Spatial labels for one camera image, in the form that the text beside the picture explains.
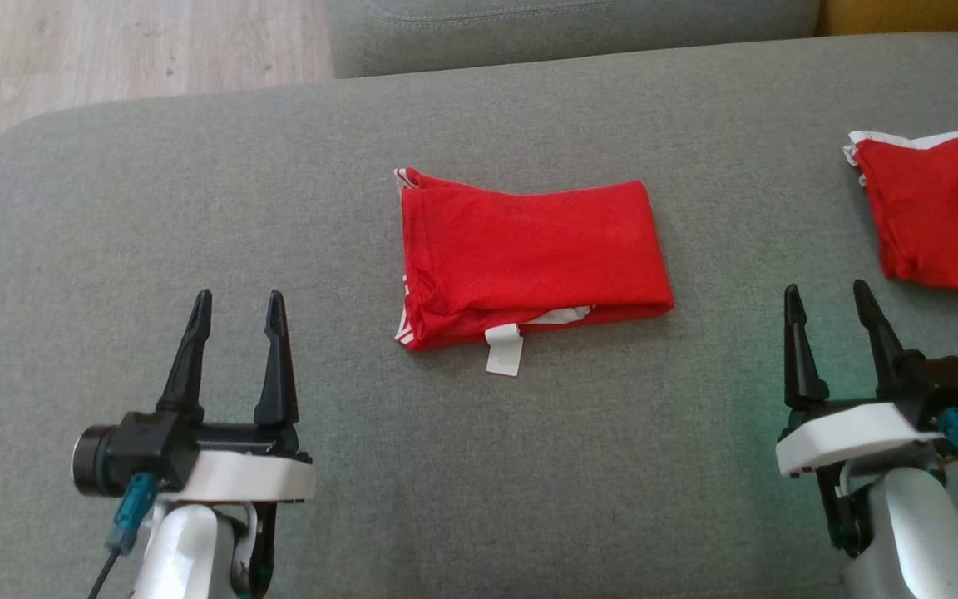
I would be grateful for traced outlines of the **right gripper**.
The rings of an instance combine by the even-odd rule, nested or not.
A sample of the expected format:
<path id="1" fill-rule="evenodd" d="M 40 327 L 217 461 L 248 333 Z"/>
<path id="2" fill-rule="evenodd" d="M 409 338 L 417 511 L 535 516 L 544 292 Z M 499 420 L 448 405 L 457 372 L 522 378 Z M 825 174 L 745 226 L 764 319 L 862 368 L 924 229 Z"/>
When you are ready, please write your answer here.
<path id="1" fill-rule="evenodd" d="M 870 285 L 862 278 L 852 285 L 859 322 L 867 331 L 876 375 L 876 397 L 894 399 L 916 387 L 917 350 L 907 350 L 883 314 Z M 787 285 L 783 296 L 784 404 L 804 409 L 829 399 L 828 384 L 818 375 L 808 323 L 798 286 Z M 899 467 L 921 466 L 935 454 L 943 433 L 916 429 L 893 403 L 866 404 L 808 421 L 775 447 L 779 472 L 817 473 L 839 463 L 851 475 L 877 475 Z"/>

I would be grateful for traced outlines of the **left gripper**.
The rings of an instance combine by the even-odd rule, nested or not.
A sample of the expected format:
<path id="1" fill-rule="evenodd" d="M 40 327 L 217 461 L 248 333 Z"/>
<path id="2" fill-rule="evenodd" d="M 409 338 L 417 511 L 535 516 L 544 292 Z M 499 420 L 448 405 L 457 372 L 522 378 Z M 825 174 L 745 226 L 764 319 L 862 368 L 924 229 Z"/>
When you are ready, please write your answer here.
<path id="1" fill-rule="evenodd" d="M 156 412 L 202 421 L 203 352 L 210 336 L 212 292 L 201 290 L 191 307 Z M 199 454 L 189 481 L 165 501 L 206 504 L 303 502 L 315 496 L 316 469 L 301 450 L 294 425 L 298 401 L 288 314 L 282 293 L 269 297 L 264 333 L 269 338 L 264 383 L 254 424 L 212 423 L 198 429 Z"/>

